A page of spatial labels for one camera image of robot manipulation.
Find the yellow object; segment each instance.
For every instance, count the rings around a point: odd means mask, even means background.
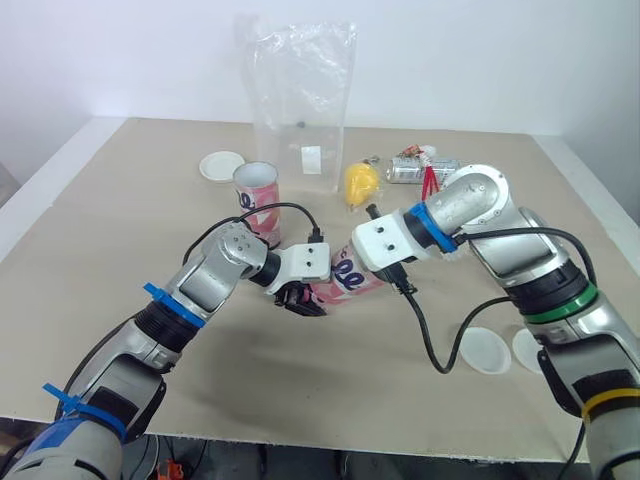
[[[379,184],[378,172],[368,163],[356,163],[349,166],[344,174],[347,205],[357,207],[363,204],[378,190]]]

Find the blue ring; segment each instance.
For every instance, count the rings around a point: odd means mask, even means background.
[[[458,246],[453,241],[453,238],[451,238],[449,235],[446,235],[435,224],[435,222],[431,218],[431,215],[429,215],[429,210],[427,210],[427,207],[424,203],[418,203],[414,205],[409,210],[409,213],[422,222],[424,228],[427,229],[429,234],[438,243],[440,250],[445,253],[451,253],[455,252],[458,249]]]
[[[119,418],[111,415],[109,412],[105,412],[101,408],[82,403],[82,399],[78,395],[70,397],[62,390],[58,390],[50,383],[45,383],[42,388],[62,402],[62,411],[64,412],[63,418],[73,412],[88,413],[89,415],[99,418],[100,420],[111,425],[118,432],[118,435],[120,436],[120,442],[124,442],[124,439],[127,435],[127,430],[124,426],[124,423],[122,423]]]
[[[171,295],[156,287],[151,283],[147,283],[144,289],[151,294],[151,297],[156,301],[163,304],[169,310],[173,311],[179,317],[184,318],[191,325],[202,328],[205,326],[205,321],[198,317],[195,313],[190,312],[180,303],[178,303]]]

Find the black wire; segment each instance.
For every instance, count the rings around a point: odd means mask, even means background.
[[[433,344],[431,343],[431,336],[429,335],[429,327],[427,326],[427,321],[424,318],[424,313],[422,313],[422,309],[420,308],[420,305],[418,305],[418,302],[416,302],[416,299],[413,298],[412,294],[405,293],[404,296],[407,298],[407,301],[409,302],[409,305],[411,305],[411,308],[413,308],[413,311],[415,312],[416,317],[418,317],[418,322],[420,323],[420,330],[422,332],[422,340],[424,341],[424,346],[427,350],[427,355],[429,356],[429,360],[431,360],[433,367],[443,375],[451,372],[451,370],[453,369],[453,366],[456,363],[456,359],[458,358],[458,350],[460,350],[460,342],[462,342],[462,336],[464,335],[465,330],[467,329],[469,324],[473,321],[473,319],[485,308],[488,308],[492,305],[496,305],[498,303],[511,301],[509,297],[498,297],[492,300],[488,300],[478,305],[473,310],[471,310],[469,315],[467,315],[467,317],[462,322],[462,325],[460,325],[460,328],[458,329],[456,338],[453,341],[453,347],[451,348],[451,355],[449,356],[449,361],[443,367],[438,361],[438,358],[436,357],[436,353],[433,350]]]
[[[149,440],[151,440],[151,437],[147,435],[147,443],[144,444],[144,452],[142,452],[142,457],[140,457],[140,461],[138,461],[136,468],[134,468],[133,472],[131,472],[131,475],[129,475],[129,480],[133,480],[133,476],[136,474],[136,472],[142,465],[142,462],[144,462],[144,459],[147,456],[147,451],[149,450]]]
[[[250,217],[251,215],[254,215],[258,212],[262,212],[264,210],[270,210],[272,208],[279,208],[279,207],[289,207],[289,208],[295,208],[297,210],[300,210],[302,213],[304,213],[307,218],[309,219],[309,221],[311,222],[311,226],[314,229],[320,229],[320,227],[318,226],[318,223],[316,222],[316,219],[313,218],[313,215],[311,215],[311,212],[309,212],[309,210],[307,210],[306,208],[304,208],[302,205],[298,205],[297,203],[293,203],[293,202],[276,202],[276,203],[270,203],[268,205],[263,205],[261,207],[256,207],[254,209],[252,209],[251,211],[240,215],[241,219],[245,219],[247,217]]]
[[[494,230],[492,232],[461,233],[460,235],[458,235],[458,237],[456,237],[456,239],[461,238],[462,241],[480,240],[483,238],[511,237],[513,235],[530,234],[553,235],[555,237],[564,238],[565,240],[571,242],[582,258],[582,262],[584,263],[584,268],[587,271],[589,281],[593,283],[594,286],[598,286],[598,282],[596,279],[596,270],[593,267],[593,262],[591,261],[589,252],[587,252],[584,244],[580,240],[578,240],[577,237],[570,234],[569,232],[565,232],[564,230],[550,227],[507,228],[505,230]]]
[[[202,463],[202,459],[204,457],[204,451],[207,449],[207,445],[209,445],[209,440],[205,440],[204,443],[202,444],[202,450],[200,450],[200,456],[198,457],[198,461],[196,462],[195,467],[193,467],[193,471],[191,472],[191,476],[189,478],[193,478],[195,476],[196,470],[198,470],[198,467]]]
[[[576,439],[576,444],[573,447],[573,451],[571,455],[569,455],[569,459],[565,462],[562,470],[556,477],[556,480],[562,480],[565,474],[569,471],[571,466],[576,463],[576,458],[578,458],[578,453],[580,452],[580,448],[582,447],[582,442],[584,441],[585,427],[584,423],[580,425],[580,431],[578,432],[578,438]]]
[[[163,436],[162,439],[164,440],[164,443],[167,444],[167,450],[169,450],[169,455],[171,455],[171,460],[173,460],[175,462],[176,461],[176,454],[173,451],[173,440],[171,440],[171,442],[169,442],[169,439],[166,436]]]
[[[270,210],[272,208],[279,208],[279,207],[289,207],[289,208],[295,208],[297,210],[300,210],[302,213],[304,213],[307,218],[309,219],[309,221],[311,222],[311,226],[313,227],[314,232],[320,232],[320,227],[318,226],[318,223],[316,222],[316,219],[313,218],[313,215],[311,215],[311,213],[309,212],[309,210],[307,210],[306,208],[304,208],[302,205],[298,205],[297,203],[292,203],[292,202],[277,202],[277,203],[270,203],[268,205],[263,205],[261,207],[257,207],[254,208],[253,210],[244,213],[242,215],[240,215],[239,217],[227,217],[224,220],[220,220],[219,222],[213,224],[212,226],[210,226],[209,228],[207,228],[204,233],[202,235],[200,235],[198,237],[198,239],[193,242],[191,245],[189,245],[189,248],[187,248],[187,251],[184,253],[184,256],[182,257],[182,265],[185,265],[187,263],[187,261],[189,260],[189,256],[191,255],[191,252],[193,252],[193,250],[200,245],[200,242],[202,242],[202,240],[204,240],[207,235],[209,235],[211,232],[213,232],[216,228],[221,227],[222,225],[224,225],[225,223],[228,222],[243,222],[247,228],[249,228],[249,230],[251,230],[251,227],[249,226],[249,224],[247,223],[247,218],[250,217],[251,215],[254,215],[258,212],[262,212],[264,210]]]
[[[20,452],[20,450],[27,447],[31,442],[33,442],[34,439],[35,437],[31,437],[18,442],[13,447],[11,447],[11,449],[9,449],[4,457],[2,457],[2,464],[0,465],[0,478],[3,478],[4,474],[11,467],[11,460],[13,460],[13,458]]]
[[[222,225],[228,222],[239,222],[239,221],[240,221],[240,217],[227,217],[224,220],[220,220],[219,222],[214,223],[209,228],[207,228],[204,231],[204,233],[196,239],[195,242],[189,245],[189,248],[187,248],[187,251],[184,252],[184,256],[182,257],[182,265],[186,265],[187,261],[189,261],[189,255],[191,255],[191,252],[193,252],[193,249],[196,248],[198,245],[200,245],[200,242],[202,242],[202,240],[207,238],[207,235],[213,232],[216,228],[221,227]]]

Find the black cable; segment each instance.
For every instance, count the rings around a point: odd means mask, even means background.
[[[264,480],[267,476],[269,461],[267,447],[262,443],[258,445],[258,458],[260,458],[260,480]]]
[[[144,452],[142,452],[142,457],[140,457],[140,460],[138,461],[138,464],[136,465],[136,468],[134,468],[133,472],[131,472],[131,475],[129,475],[129,480],[133,480],[133,476],[136,474],[136,472],[138,471],[138,469],[142,465],[142,462],[144,462],[144,459],[147,456],[147,451],[149,450],[149,440],[150,439],[151,439],[151,437],[149,435],[147,435],[147,443],[144,444]]]
[[[253,210],[246,212],[242,215],[240,215],[239,217],[227,217],[223,220],[220,220],[219,222],[213,224],[212,226],[210,226],[209,228],[207,228],[204,233],[202,235],[200,235],[197,240],[195,242],[193,242],[191,245],[189,245],[189,248],[187,248],[187,251],[184,253],[184,256],[182,257],[182,265],[185,265],[187,263],[187,261],[189,260],[189,256],[191,255],[191,252],[193,252],[193,250],[200,245],[200,242],[202,242],[202,240],[204,240],[207,235],[209,235],[211,232],[213,232],[216,228],[221,227],[222,225],[224,225],[225,223],[228,222],[243,222],[247,228],[249,228],[249,230],[251,230],[251,227],[249,226],[249,224],[247,223],[247,218],[250,217],[251,215],[254,215],[258,212],[262,212],[264,210],[270,210],[272,208],[279,208],[279,207],[289,207],[289,208],[295,208],[297,210],[300,210],[302,213],[304,213],[307,218],[309,219],[309,222],[311,222],[311,226],[313,227],[313,233],[312,236],[315,236],[316,238],[318,238],[320,236],[320,227],[318,226],[318,223],[316,222],[316,219],[313,218],[313,215],[311,215],[311,212],[309,212],[309,210],[307,210],[306,208],[304,208],[302,205],[298,205],[297,203],[292,203],[292,202],[277,202],[277,203],[270,203],[268,205],[263,205],[261,207],[257,207],[254,208]]]
[[[204,233],[196,239],[195,242],[189,245],[189,248],[187,248],[187,251],[184,252],[184,256],[182,257],[182,265],[185,265],[187,263],[187,261],[189,260],[189,255],[191,255],[191,252],[193,252],[193,249],[196,248],[198,245],[200,245],[200,242],[202,242],[202,240],[207,238],[207,235],[213,232],[216,228],[221,227],[222,225],[228,222],[239,222],[239,221],[240,221],[240,217],[227,217],[224,220],[220,220],[219,222],[216,222],[213,225],[211,225],[209,228],[207,228],[204,231]]]
[[[20,450],[27,447],[35,437],[26,438],[9,449],[9,451],[2,457],[2,464],[0,465],[0,478],[4,478],[4,474],[11,468],[11,460],[20,453]]]
[[[204,452],[207,449],[207,445],[209,445],[209,440],[205,440],[204,443],[202,444],[202,450],[200,450],[200,456],[198,457],[198,461],[196,462],[196,465],[193,467],[193,470],[191,471],[191,475],[189,478],[193,478],[196,474],[196,470],[198,470],[198,467],[200,466],[200,464],[202,463],[202,459],[204,458]]]
[[[160,439],[158,438],[158,435],[154,435],[153,438],[156,441],[156,453],[154,453],[153,455],[153,460],[151,461],[151,468],[147,470],[147,472],[144,474],[144,477],[142,477],[142,480],[147,480],[149,477],[151,477],[153,472],[158,467],[158,459],[160,458]]]
[[[176,453],[173,451],[173,439],[169,442],[169,439],[163,435],[162,439],[164,443],[167,444],[167,450],[169,450],[169,455],[171,456],[171,460],[176,461]]]
[[[306,208],[304,208],[302,205],[298,205],[297,203],[293,203],[293,202],[276,202],[276,203],[270,203],[268,205],[263,205],[261,207],[256,207],[254,209],[252,209],[251,211],[240,215],[241,219],[245,219],[247,217],[250,217],[251,215],[254,215],[258,212],[262,212],[264,210],[270,210],[272,208],[279,208],[279,207],[289,207],[289,208],[295,208],[297,210],[300,210],[302,213],[304,213],[307,218],[309,219],[309,221],[311,222],[311,226],[314,229],[320,230],[320,227],[318,226],[318,223],[316,222],[316,219],[313,218],[313,215],[311,215],[311,212],[309,212],[309,210],[307,210]]]
[[[565,232],[564,230],[550,227],[507,228],[505,230],[494,230],[492,232],[461,233],[455,239],[457,242],[458,239],[460,239],[459,243],[463,243],[466,240],[480,240],[484,238],[511,237],[513,235],[531,234],[553,235],[555,237],[564,238],[565,240],[571,242],[582,258],[582,262],[584,263],[584,268],[587,271],[587,277],[589,277],[589,281],[593,283],[594,286],[598,286],[598,282],[596,279],[596,270],[593,267],[593,262],[591,261],[589,252],[587,252],[584,244],[580,240],[578,240],[577,237],[570,234],[569,232]]]
[[[433,344],[431,343],[431,336],[429,335],[429,327],[427,326],[427,321],[424,318],[424,313],[422,313],[422,309],[420,308],[420,305],[418,305],[418,302],[416,302],[416,299],[413,298],[413,295],[411,293],[405,293],[404,296],[409,302],[409,305],[411,305],[411,308],[413,308],[413,311],[415,312],[416,317],[418,317],[418,322],[420,323],[420,330],[422,332],[422,340],[424,341],[424,346],[427,350],[427,355],[429,356],[429,360],[431,360],[431,363],[433,364],[434,368],[439,373],[442,373],[443,375],[451,372],[451,370],[453,369],[453,366],[456,363],[456,359],[458,358],[458,350],[460,349],[460,342],[462,342],[462,336],[464,335],[465,330],[467,329],[469,324],[473,321],[473,319],[485,308],[488,308],[492,305],[496,305],[498,303],[511,301],[509,297],[498,297],[492,300],[488,300],[478,305],[473,310],[471,310],[469,315],[467,315],[467,317],[462,322],[462,325],[460,325],[460,328],[458,329],[456,338],[453,341],[453,347],[451,348],[451,355],[449,356],[449,361],[443,367],[438,361],[438,358],[436,357],[436,353],[433,350]]]
[[[562,467],[562,470],[560,470],[560,473],[556,477],[556,480],[562,480],[562,478],[566,475],[566,473],[569,471],[571,466],[574,463],[576,463],[576,458],[578,458],[578,453],[580,452],[580,448],[582,447],[582,442],[584,441],[584,434],[585,434],[585,427],[583,423],[582,425],[580,425],[580,431],[578,432],[578,438],[576,439],[576,444],[573,447],[573,451],[571,452],[571,455],[569,455],[569,459],[565,462],[564,466]]]

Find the pink and white can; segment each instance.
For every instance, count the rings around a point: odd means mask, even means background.
[[[339,305],[356,295],[375,290],[385,282],[371,273],[348,243],[331,258],[329,283],[312,283],[312,299],[320,305]]]
[[[266,162],[250,162],[233,172],[238,202],[243,212],[280,201],[278,170]],[[280,244],[280,209],[273,208],[247,218],[251,229],[275,248]]]

